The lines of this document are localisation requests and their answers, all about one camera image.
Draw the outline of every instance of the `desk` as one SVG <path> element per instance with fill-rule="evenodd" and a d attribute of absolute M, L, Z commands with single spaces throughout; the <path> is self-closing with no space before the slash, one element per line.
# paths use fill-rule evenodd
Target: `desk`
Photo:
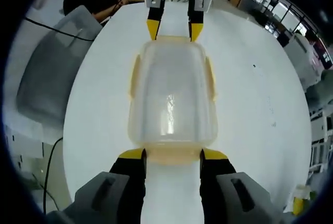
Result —
<path fill-rule="evenodd" d="M 63 158 L 71 198 L 118 155 L 134 148 L 128 138 L 129 86 L 142 45 L 150 41 L 144 4 L 126 5 L 106 24 L 88 51 L 67 105 Z M 166 2 L 160 35 L 188 36 L 187 5 Z M 283 208 L 305 183 L 311 124 L 302 86 L 277 40 L 230 13 L 204 16 L 200 43 L 216 77 L 219 132 L 209 146 L 228 155 Z M 203 223 L 199 164 L 147 164 L 142 223 Z"/>

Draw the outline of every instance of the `floor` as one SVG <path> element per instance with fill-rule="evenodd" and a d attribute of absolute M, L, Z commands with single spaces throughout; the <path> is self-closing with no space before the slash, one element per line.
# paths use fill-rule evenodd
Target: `floor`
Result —
<path fill-rule="evenodd" d="M 213 0 L 211 7 L 223 11 L 228 11 L 236 16 L 245 18 L 249 21 L 256 23 L 252 16 L 235 8 L 227 0 Z M 34 159 L 32 163 L 33 174 L 42 185 L 44 185 L 46 168 L 51 150 L 51 145 L 44 144 L 44 158 Z M 66 184 L 65 171 L 63 167 L 62 142 L 58 143 L 54 150 L 52 162 L 50 165 L 47 189 L 60 210 L 65 209 L 69 204 L 71 204 L 71 199 Z M 50 212 L 52 210 L 55 209 L 50 207 L 49 209 L 47 209 L 47 212 Z"/>

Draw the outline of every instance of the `white round table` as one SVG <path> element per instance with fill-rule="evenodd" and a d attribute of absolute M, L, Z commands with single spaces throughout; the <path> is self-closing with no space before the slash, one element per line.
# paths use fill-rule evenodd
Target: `white round table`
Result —
<path fill-rule="evenodd" d="M 71 198 L 119 154 L 135 148 L 127 134 L 134 60 L 150 41 L 144 4 L 126 5 L 87 53 L 72 87 L 63 134 Z M 188 36 L 187 4 L 166 3 L 159 35 Z M 200 43 L 216 77 L 219 132 L 210 149 L 225 153 L 280 209 L 304 184 L 311 125 L 297 74 L 277 40 L 258 25 L 224 11 L 204 16 Z M 142 223 L 203 223 L 199 165 L 147 165 Z"/>

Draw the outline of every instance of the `plastic container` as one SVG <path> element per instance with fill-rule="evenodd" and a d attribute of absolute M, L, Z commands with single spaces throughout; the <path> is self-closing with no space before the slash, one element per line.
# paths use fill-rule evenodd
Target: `plastic container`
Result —
<path fill-rule="evenodd" d="M 213 78 L 203 48 L 189 39 L 145 44 L 131 80 L 130 139 L 160 163 L 199 159 L 217 136 Z"/>

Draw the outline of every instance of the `yellow object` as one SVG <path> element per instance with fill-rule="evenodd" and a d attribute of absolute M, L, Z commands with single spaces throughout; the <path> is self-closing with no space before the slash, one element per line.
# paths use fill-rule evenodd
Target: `yellow object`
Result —
<path fill-rule="evenodd" d="M 146 143 L 147 159 L 162 165 L 191 164 L 200 159 L 202 146 L 194 142 Z"/>
<path fill-rule="evenodd" d="M 158 20 L 147 20 L 148 31 L 152 41 L 156 39 L 158 28 L 160 26 L 160 21 Z"/>
<path fill-rule="evenodd" d="M 296 216 L 300 215 L 304 210 L 304 199 L 295 197 L 293 199 L 292 213 Z"/>
<path fill-rule="evenodd" d="M 122 153 L 119 158 L 141 159 L 143 150 L 144 149 L 127 150 Z"/>
<path fill-rule="evenodd" d="M 206 69 L 207 69 L 207 76 L 208 76 L 208 84 L 209 84 L 209 90 L 210 90 L 210 98 L 211 100 L 215 101 L 216 98 L 216 92 L 215 92 L 215 76 L 212 69 L 212 64 L 210 62 L 210 59 L 206 57 L 205 59 L 206 63 Z"/>
<path fill-rule="evenodd" d="M 191 39 L 189 37 L 174 36 L 174 35 L 158 35 L 158 36 L 156 36 L 156 40 L 157 41 L 177 41 L 177 42 L 183 42 L 183 43 L 191 42 Z"/>
<path fill-rule="evenodd" d="M 132 72 L 132 78 L 131 78 L 131 85 L 130 85 L 130 96 L 131 99 L 134 99 L 135 97 L 135 88 L 136 88 L 136 81 L 139 76 L 139 69 L 140 69 L 140 55 L 136 56 L 133 72 Z"/>
<path fill-rule="evenodd" d="M 210 149 L 203 148 L 203 152 L 204 152 L 204 158 L 206 160 L 228 159 L 228 157 L 225 154 L 223 154 L 222 152 L 217 151 L 217 150 L 210 150 Z"/>
<path fill-rule="evenodd" d="M 194 42 L 199 37 L 203 28 L 203 23 L 191 23 L 191 41 Z"/>

